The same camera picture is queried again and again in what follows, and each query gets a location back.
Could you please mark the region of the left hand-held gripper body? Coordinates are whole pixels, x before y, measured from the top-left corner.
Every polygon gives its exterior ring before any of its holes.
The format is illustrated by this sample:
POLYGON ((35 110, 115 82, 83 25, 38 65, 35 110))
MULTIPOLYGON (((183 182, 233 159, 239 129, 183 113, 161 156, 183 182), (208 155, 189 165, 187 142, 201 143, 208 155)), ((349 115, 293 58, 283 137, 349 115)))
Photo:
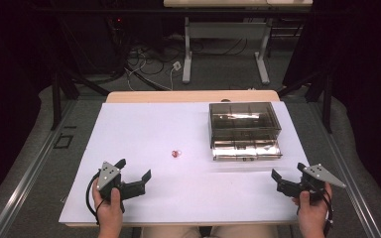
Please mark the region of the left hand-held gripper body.
POLYGON ((125 211, 123 201, 145 194, 145 185, 141 180, 125 182, 122 179, 121 170, 117 169, 115 165, 104 162, 99 171, 97 190, 104 200, 110 201, 111 190, 117 188, 121 196, 120 207, 122 211, 125 211))

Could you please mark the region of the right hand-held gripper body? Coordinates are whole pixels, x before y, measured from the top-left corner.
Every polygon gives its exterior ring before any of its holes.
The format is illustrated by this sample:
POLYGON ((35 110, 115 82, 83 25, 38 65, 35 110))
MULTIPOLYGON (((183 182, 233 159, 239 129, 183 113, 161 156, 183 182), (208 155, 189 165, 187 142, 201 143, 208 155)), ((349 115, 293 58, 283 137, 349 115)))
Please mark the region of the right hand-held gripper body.
POLYGON ((311 201, 315 202, 323 199, 326 183, 346 188, 346 184, 343 181, 333 175, 321 164, 317 164, 307 166, 307 169, 302 173, 299 182, 293 182, 282 178, 280 182, 277 182, 277 191, 288 197, 299 197, 302 191, 308 191, 310 193, 311 201))

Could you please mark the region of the person's left hand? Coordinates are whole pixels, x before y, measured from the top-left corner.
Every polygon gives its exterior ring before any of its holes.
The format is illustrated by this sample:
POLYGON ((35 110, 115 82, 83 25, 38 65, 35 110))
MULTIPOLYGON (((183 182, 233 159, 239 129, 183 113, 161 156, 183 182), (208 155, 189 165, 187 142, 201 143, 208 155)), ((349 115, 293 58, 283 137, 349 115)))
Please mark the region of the person's left hand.
POLYGON ((122 223, 123 212, 120 208, 120 191, 117 188, 111 190, 111 200, 104 200, 97 190, 96 179, 92 184, 92 198, 99 221, 98 238, 119 238, 122 223))

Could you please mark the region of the person's right hand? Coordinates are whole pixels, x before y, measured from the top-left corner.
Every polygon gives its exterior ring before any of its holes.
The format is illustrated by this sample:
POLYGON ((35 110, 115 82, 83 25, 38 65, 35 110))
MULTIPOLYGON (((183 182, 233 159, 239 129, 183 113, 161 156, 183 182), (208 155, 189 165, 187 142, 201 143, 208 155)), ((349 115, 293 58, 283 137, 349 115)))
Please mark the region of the person's right hand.
POLYGON ((308 191, 302 191, 298 198, 293 198, 293 203, 300 208, 298 221, 302 236, 304 238, 325 238, 323 228, 328 211, 326 203, 323 200, 311 203, 308 191))

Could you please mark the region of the white table sheet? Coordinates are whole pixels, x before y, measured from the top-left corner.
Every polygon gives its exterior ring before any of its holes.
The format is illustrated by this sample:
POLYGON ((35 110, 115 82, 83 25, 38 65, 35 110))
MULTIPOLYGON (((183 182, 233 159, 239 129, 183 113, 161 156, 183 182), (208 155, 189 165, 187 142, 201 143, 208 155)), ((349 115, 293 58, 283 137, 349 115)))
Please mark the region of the white table sheet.
POLYGON ((307 158, 287 107, 274 105, 282 127, 278 160, 219 162, 212 157, 208 105, 202 103, 105 103, 82 156, 60 221, 92 225, 86 187, 104 162, 126 160, 122 178, 147 171, 146 193, 124 202, 129 226, 284 224, 296 221, 296 207, 277 192, 271 171, 299 180, 307 158))

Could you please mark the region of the clear smoky storage box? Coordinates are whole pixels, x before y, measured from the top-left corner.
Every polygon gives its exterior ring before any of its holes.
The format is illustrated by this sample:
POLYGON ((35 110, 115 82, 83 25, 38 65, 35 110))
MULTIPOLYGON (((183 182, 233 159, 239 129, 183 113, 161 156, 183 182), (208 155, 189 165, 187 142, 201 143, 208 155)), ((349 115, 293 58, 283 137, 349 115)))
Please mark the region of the clear smoky storage box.
POLYGON ((282 127, 271 102, 209 104, 210 147, 222 142, 277 140, 282 127))

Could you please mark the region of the black metal stand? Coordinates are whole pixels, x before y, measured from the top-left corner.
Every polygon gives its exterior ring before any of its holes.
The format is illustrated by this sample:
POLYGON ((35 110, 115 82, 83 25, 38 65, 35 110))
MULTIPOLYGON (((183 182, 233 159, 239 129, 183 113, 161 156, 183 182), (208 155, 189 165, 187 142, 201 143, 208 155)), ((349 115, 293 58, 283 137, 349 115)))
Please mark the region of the black metal stand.
POLYGON ((79 81, 86 87, 99 93, 102 96, 107 96, 109 91, 103 89, 97 84, 86 79, 81 74, 69 68, 64 62, 60 48, 57 46, 56 41, 49 35, 44 34, 43 39, 47 40, 45 46, 50 62, 52 63, 53 77, 52 77, 52 100, 53 100, 53 125, 52 129, 56 130, 63 119, 62 109, 62 92, 69 100, 76 100, 79 97, 79 91, 74 84, 74 80, 79 81))
POLYGON ((305 94, 307 102, 317 102, 319 97, 322 96, 321 107, 321 123, 326 129, 326 132, 331 134, 330 126, 330 107, 332 97, 332 74, 334 72, 334 64, 332 59, 324 63, 318 70, 310 73, 308 76, 296 80, 289 86, 284 86, 278 91, 278 95, 283 97, 290 92, 296 90, 306 83, 310 83, 310 89, 305 94))

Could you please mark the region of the dark curtain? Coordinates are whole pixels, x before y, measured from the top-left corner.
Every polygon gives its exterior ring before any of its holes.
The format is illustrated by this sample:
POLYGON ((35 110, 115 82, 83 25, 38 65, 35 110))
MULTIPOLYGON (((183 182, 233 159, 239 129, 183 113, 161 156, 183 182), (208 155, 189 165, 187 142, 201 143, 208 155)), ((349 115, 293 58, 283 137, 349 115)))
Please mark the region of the dark curtain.
POLYGON ((381 188, 381 0, 313 0, 283 84, 327 74, 357 155, 381 188))
POLYGON ((0 0, 0 185, 33 129, 51 85, 23 0, 0 0))

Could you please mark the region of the black device with red light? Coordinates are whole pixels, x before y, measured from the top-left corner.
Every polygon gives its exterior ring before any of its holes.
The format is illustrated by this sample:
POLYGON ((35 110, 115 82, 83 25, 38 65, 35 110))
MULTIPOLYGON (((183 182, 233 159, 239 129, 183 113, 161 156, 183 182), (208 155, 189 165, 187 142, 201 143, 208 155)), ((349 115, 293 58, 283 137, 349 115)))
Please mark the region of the black device with red light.
POLYGON ((107 24, 113 32, 121 33, 125 31, 125 22, 121 17, 108 17, 107 24))

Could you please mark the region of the aluminium floor rail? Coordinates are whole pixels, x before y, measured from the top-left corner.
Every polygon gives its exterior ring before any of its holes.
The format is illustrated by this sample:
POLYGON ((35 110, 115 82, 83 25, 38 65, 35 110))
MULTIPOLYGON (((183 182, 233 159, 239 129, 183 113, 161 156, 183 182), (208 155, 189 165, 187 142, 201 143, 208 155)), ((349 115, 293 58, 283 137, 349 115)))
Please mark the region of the aluminium floor rail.
POLYGON ((42 103, 36 124, 0 185, 0 238, 6 235, 16 218, 75 104, 75 100, 63 103, 62 120, 52 129, 55 109, 50 102, 42 103))
POLYGON ((341 179, 346 188, 332 187, 333 225, 328 238, 381 238, 381 229, 373 217, 360 183, 344 160, 333 133, 329 133, 321 121, 321 113, 315 103, 308 103, 312 117, 312 135, 309 136, 308 161, 322 164, 341 179))

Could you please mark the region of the white desk frame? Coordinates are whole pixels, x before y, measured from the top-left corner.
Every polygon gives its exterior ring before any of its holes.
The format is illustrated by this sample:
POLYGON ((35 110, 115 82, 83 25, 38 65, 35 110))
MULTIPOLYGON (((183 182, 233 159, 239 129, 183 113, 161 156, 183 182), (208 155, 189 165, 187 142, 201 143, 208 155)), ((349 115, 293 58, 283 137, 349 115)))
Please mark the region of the white desk frame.
MULTIPOLYGON (((207 10, 302 10, 308 11, 313 0, 164 0, 164 6, 179 10, 207 9, 207 10)), ((191 39, 237 39, 259 40, 260 49, 254 53, 255 61, 261 78, 261 83, 270 83, 265 65, 267 45, 271 36, 274 17, 260 17, 260 21, 249 21, 244 17, 242 22, 227 22, 222 16, 219 22, 185 17, 185 61, 183 83, 191 81, 192 49, 191 39)))

